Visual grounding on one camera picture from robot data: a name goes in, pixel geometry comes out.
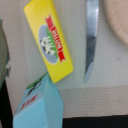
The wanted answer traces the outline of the teal padded gripper finger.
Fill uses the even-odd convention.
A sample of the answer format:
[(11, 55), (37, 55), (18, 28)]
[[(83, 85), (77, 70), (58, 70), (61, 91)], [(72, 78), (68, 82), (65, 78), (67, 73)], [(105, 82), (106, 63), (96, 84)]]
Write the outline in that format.
[(9, 60), (9, 49), (7, 45), (6, 36), (2, 27), (2, 20), (0, 19), (0, 88), (3, 85), (5, 78), (10, 73), (10, 69), (7, 68)]

